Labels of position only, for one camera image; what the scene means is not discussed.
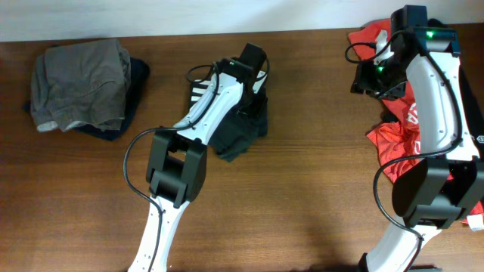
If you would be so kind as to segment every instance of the black cable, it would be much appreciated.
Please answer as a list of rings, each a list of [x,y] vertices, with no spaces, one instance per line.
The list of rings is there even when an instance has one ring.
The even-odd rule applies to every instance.
[[[379,94],[378,96],[376,96],[376,97],[375,97],[375,99],[380,100],[380,99],[382,99],[382,98],[383,98],[383,97],[384,97],[386,94],[390,93],[391,91],[392,91],[392,89],[391,89],[391,88],[389,88],[389,89],[388,89],[388,90],[386,90],[386,91],[382,91],[382,92],[381,92],[381,94]]]
[[[348,58],[348,50],[350,48],[353,48],[357,44],[350,45],[346,49],[346,51],[345,51],[345,58],[350,63],[364,63],[364,62],[367,62],[367,61],[372,61],[376,57],[380,56],[389,47],[390,43],[393,40],[395,40],[398,35],[401,35],[401,34],[410,35],[409,32],[406,32],[406,31],[403,31],[403,30],[395,32],[392,35],[392,37],[390,38],[390,40],[386,43],[386,45],[382,48],[382,50],[379,51],[373,57],[371,57],[371,58],[369,58],[367,60],[356,61],[356,60],[350,60]],[[381,173],[383,173],[383,170],[385,170],[387,167],[389,167],[390,165],[392,165],[394,163],[403,162],[403,161],[410,160],[410,159],[425,159],[425,158],[428,158],[428,157],[442,156],[442,155],[445,155],[446,153],[449,153],[449,152],[455,150],[459,146],[459,144],[462,143],[462,140],[463,140],[463,138],[462,138],[463,125],[462,125],[462,119],[461,119],[461,111],[459,110],[459,105],[458,105],[457,97],[455,96],[455,93],[454,93],[454,90],[452,88],[452,85],[451,85],[450,81],[447,79],[447,77],[445,77],[444,72],[442,71],[442,69],[440,69],[440,67],[437,64],[437,62],[435,62],[435,60],[433,59],[433,57],[430,55],[430,52],[428,50],[422,48],[422,46],[421,46],[421,44],[419,42],[417,42],[417,41],[415,41],[415,42],[418,44],[419,49],[420,49],[420,52],[429,60],[429,62],[432,65],[433,69],[436,70],[436,72],[439,74],[440,78],[444,82],[445,86],[447,87],[447,91],[448,91],[449,97],[451,98],[452,107],[453,107],[453,110],[455,112],[455,118],[457,119],[457,135],[456,135],[456,139],[451,142],[451,146],[448,147],[448,148],[446,148],[446,149],[444,149],[444,150],[430,152],[430,153],[422,153],[422,154],[413,155],[413,156],[403,156],[403,157],[400,157],[400,158],[397,158],[397,159],[392,159],[391,161],[389,161],[389,162],[385,163],[384,165],[382,165],[377,170],[377,173],[374,176],[374,179],[373,179],[373,195],[374,195],[374,198],[375,198],[375,202],[377,203],[378,209],[382,212],[383,216],[385,216],[385,218],[388,219],[388,221],[390,221],[395,226],[401,228],[402,230],[406,230],[406,231],[408,231],[410,233],[413,233],[417,237],[417,239],[418,239],[417,250],[415,251],[412,259],[410,260],[410,262],[408,263],[408,266],[405,268],[404,271],[409,271],[410,268],[411,268],[411,266],[415,262],[415,259],[417,259],[417,256],[419,255],[419,253],[420,253],[420,251],[422,249],[422,244],[423,244],[424,238],[422,237],[422,235],[420,233],[418,233],[418,231],[416,231],[414,229],[411,229],[410,227],[406,227],[405,225],[400,224],[399,222],[397,222],[385,210],[385,208],[381,204],[380,197],[378,196],[378,179],[379,179]]]
[[[191,79],[190,75],[193,71],[200,69],[200,68],[205,68],[205,67],[210,67],[210,70],[203,79],[198,79],[198,80]],[[195,67],[191,68],[190,70],[188,70],[186,78],[191,83],[200,83],[200,82],[204,82],[207,79],[209,79],[212,74],[213,74],[213,64],[204,64],[204,65],[195,66]]]
[[[162,211],[161,207],[156,202],[154,202],[149,196],[145,195],[140,190],[138,190],[136,187],[134,187],[133,184],[129,181],[129,178],[128,178],[128,157],[129,157],[129,154],[130,154],[131,149],[133,148],[133,146],[143,136],[145,136],[147,134],[150,134],[152,132],[158,132],[158,131],[182,131],[182,130],[185,130],[185,129],[193,128],[203,118],[203,116],[205,116],[206,112],[208,111],[208,109],[210,108],[210,106],[212,106],[213,101],[217,97],[217,92],[219,91],[219,84],[220,84],[220,74],[219,74],[219,68],[217,67],[217,64],[216,63],[213,63],[213,65],[206,65],[206,66],[211,66],[212,67],[212,68],[210,68],[210,72],[213,71],[216,74],[217,83],[216,83],[215,89],[213,90],[213,96],[210,99],[209,104],[203,110],[202,114],[197,119],[195,119],[194,122],[189,122],[188,125],[186,125],[184,127],[179,127],[179,128],[149,128],[149,129],[141,132],[140,134],[136,135],[136,137],[128,145],[128,148],[126,149],[126,153],[124,155],[123,174],[124,174],[124,179],[125,179],[126,183],[128,184],[129,188],[131,188],[131,190],[133,190],[133,192],[135,192],[136,194],[138,194],[140,197],[142,197],[143,199],[147,200],[149,203],[153,204],[157,208],[157,210],[158,210],[159,220],[158,220],[157,243],[156,243],[156,245],[154,247],[154,252],[153,252],[153,257],[151,259],[150,267],[147,270],[148,272],[151,271],[151,268],[153,267],[154,259],[156,258],[157,252],[158,252],[158,243],[160,242],[160,235],[161,235],[161,225],[163,223],[163,211]],[[191,71],[197,69],[197,67],[190,69],[189,73]]]
[[[390,37],[390,40],[388,40],[388,42],[386,43],[385,46],[383,46],[383,48],[378,52],[376,53],[373,57],[370,57],[366,60],[352,60],[348,57],[348,51],[349,49],[355,47],[356,45],[367,45],[368,47],[372,47],[370,44],[372,44],[371,42],[356,42],[354,44],[351,44],[349,45],[349,47],[345,50],[345,58],[348,62],[350,63],[354,63],[354,64],[360,64],[360,63],[364,63],[364,62],[368,62],[368,61],[372,61],[374,60],[375,58],[379,57],[381,54],[383,54],[385,52],[385,50],[390,46],[390,44],[401,34],[408,34],[407,31],[405,30],[399,30],[395,33],[393,33],[392,37]]]

